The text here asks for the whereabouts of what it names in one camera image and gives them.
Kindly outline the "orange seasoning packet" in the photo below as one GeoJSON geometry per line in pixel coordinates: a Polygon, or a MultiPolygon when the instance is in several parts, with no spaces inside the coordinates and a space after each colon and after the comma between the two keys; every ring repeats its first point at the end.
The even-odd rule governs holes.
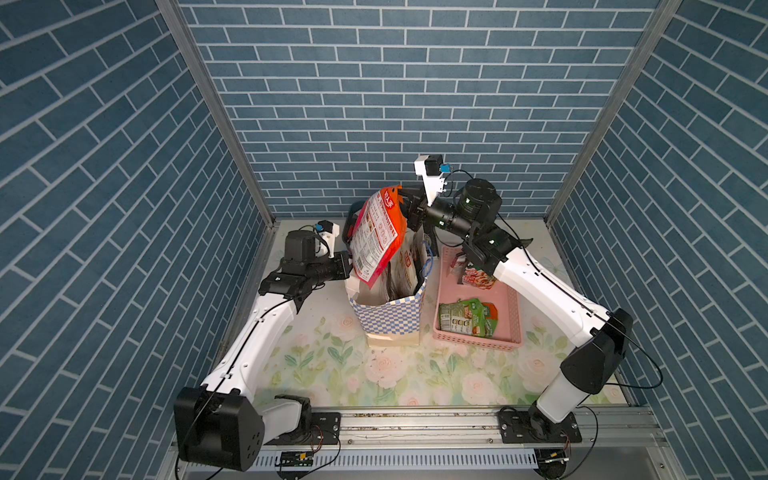
{"type": "Polygon", "coordinates": [[[373,288],[401,247],[406,230],[399,186],[383,188],[365,201],[353,229],[350,252],[355,273],[368,288],[373,288]]]}

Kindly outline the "blue checkered paper bag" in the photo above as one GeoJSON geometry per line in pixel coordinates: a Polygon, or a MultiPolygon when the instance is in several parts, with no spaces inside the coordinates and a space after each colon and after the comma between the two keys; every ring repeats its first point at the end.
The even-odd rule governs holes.
{"type": "Polygon", "coordinates": [[[417,346],[421,339],[421,319],[428,279],[434,265],[430,241],[424,244],[428,258],[424,280],[414,295],[390,300],[386,291],[386,270],[373,288],[368,288],[356,275],[345,281],[347,296],[367,344],[372,348],[417,346]]]}

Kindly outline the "green small sachet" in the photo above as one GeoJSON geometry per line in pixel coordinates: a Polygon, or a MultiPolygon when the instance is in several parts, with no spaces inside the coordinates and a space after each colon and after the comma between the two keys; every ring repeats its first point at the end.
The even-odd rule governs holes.
{"type": "Polygon", "coordinates": [[[498,324],[498,310],[492,303],[478,298],[441,304],[438,309],[439,329],[450,333],[491,338],[498,324]]]}

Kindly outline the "pink plastic basket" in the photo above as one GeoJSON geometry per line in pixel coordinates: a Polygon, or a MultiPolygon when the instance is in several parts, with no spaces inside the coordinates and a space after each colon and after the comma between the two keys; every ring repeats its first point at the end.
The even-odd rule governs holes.
{"type": "Polygon", "coordinates": [[[458,247],[440,255],[433,337],[482,348],[511,351],[523,344],[518,295],[467,266],[458,247]]]}

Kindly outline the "dark red fish seasoning packet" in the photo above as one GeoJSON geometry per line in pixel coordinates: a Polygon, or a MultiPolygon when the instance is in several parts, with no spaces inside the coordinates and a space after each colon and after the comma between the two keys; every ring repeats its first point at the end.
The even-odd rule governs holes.
{"type": "Polygon", "coordinates": [[[424,280],[423,268],[428,258],[424,233],[407,232],[405,240],[386,269],[386,291],[390,300],[414,295],[424,280]]]}

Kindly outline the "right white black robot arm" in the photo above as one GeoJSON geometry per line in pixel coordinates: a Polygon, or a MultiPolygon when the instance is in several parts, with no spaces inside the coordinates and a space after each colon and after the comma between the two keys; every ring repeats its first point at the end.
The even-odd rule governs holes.
{"type": "Polygon", "coordinates": [[[562,423],[608,384],[634,346],[633,317],[587,299],[536,261],[527,251],[528,241],[510,226],[498,225],[501,197],[490,182],[469,180],[456,200],[440,198],[440,191],[428,185],[399,188],[409,228],[439,229],[459,237],[471,263],[525,297],[573,344],[559,373],[529,410],[530,422],[539,430],[562,423]]]}

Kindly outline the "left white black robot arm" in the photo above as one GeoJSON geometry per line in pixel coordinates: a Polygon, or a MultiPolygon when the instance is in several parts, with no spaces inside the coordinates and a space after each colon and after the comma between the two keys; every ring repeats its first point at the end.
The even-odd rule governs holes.
{"type": "Polygon", "coordinates": [[[306,299],[329,281],[349,278],[350,255],[335,249],[339,234],[330,221],[287,234],[284,256],[261,281],[232,346],[200,386],[183,388],[174,402],[178,461],[244,472],[263,445],[317,433],[308,398],[277,395],[263,409],[254,400],[262,370],[306,299]]]}

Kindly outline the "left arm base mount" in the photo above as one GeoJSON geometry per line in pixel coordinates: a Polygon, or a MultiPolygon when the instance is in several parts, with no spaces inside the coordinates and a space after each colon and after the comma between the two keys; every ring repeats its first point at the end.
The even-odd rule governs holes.
{"type": "Polygon", "coordinates": [[[303,420],[294,431],[278,436],[269,445],[338,445],[341,419],[338,411],[313,412],[308,421],[303,420]]]}

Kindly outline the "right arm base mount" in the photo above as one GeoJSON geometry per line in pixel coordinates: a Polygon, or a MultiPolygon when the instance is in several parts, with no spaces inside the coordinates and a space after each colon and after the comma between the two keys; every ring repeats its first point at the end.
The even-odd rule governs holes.
{"type": "Polygon", "coordinates": [[[560,423],[541,414],[535,405],[529,410],[503,406],[496,413],[498,428],[504,444],[562,444],[581,443],[581,431],[573,412],[560,423]]]}

